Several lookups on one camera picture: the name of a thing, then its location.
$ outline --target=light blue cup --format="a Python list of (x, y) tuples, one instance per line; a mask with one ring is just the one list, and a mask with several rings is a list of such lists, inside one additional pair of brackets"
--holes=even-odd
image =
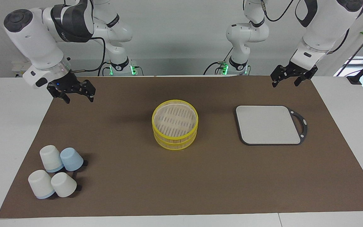
[(62, 150), (60, 157), (67, 171), (76, 171), (84, 163), (84, 159), (74, 148), (65, 148)]

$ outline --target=yellow basket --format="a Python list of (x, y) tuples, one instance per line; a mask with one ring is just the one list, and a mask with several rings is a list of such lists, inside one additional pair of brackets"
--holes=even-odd
[(199, 116), (196, 109), (182, 100), (160, 104), (152, 115), (152, 129), (157, 143), (171, 151), (190, 146), (197, 135)]

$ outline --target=table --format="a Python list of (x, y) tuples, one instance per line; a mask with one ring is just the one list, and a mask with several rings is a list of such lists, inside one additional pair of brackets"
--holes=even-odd
[[(312, 79), (363, 168), (363, 88), (344, 78)], [(0, 206), (52, 98), (23, 79), (0, 79)], [(363, 212), (273, 213), (152, 217), (82, 217), (0, 220), (0, 226), (363, 226)]]

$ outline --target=gray wall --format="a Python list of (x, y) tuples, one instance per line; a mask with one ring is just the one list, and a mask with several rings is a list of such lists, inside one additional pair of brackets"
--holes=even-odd
[[(269, 16), (278, 17), (289, 1), (270, 1)], [(0, 0), (0, 76), (13, 76), (11, 62), (26, 60), (4, 33), (4, 17), (15, 9), (60, 3), (61, 0)], [(128, 55), (150, 75), (202, 74), (209, 63), (222, 60), (231, 48), (226, 28), (247, 22), (241, 0), (115, 0), (114, 3), (121, 19), (134, 30), (133, 40), (124, 44)], [(305, 32), (294, 16), (295, 3), (283, 19), (267, 22), (270, 36), (265, 42), (250, 44), (251, 74), (269, 75), (276, 65), (288, 63)], [(363, 16), (353, 25), (343, 48), (318, 63), (317, 75), (331, 76), (337, 71), (362, 43), (360, 31), (363, 31)], [(59, 47), (72, 58), (73, 69), (95, 67), (102, 54), (102, 47), (93, 41), (59, 43)]]

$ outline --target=stacked cup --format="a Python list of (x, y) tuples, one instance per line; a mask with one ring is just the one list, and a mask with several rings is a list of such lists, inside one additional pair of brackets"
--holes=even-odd
[(59, 197), (74, 193), (77, 183), (68, 174), (60, 172), (51, 178), (48, 172), (57, 172), (63, 167), (67, 171), (76, 171), (84, 163), (78, 152), (74, 148), (65, 148), (60, 154), (54, 145), (48, 145), (40, 150), (40, 158), (46, 171), (34, 171), (27, 179), (36, 198), (46, 199), (55, 192)]

